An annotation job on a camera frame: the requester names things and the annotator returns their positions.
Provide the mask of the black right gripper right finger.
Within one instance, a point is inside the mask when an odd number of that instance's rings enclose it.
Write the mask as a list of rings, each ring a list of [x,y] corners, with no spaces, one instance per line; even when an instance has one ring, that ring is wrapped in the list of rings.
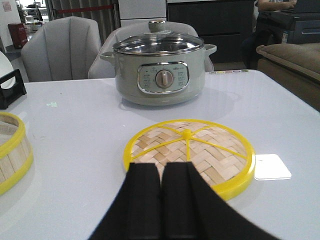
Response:
[[[168,163],[162,175],[166,240],[274,240],[230,207],[191,162]]]

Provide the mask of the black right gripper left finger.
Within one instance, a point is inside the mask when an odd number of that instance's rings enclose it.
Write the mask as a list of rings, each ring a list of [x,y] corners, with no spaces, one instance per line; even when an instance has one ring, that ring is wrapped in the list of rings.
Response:
[[[130,163],[125,180],[91,240],[159,240],[161,186],[153,163]]]

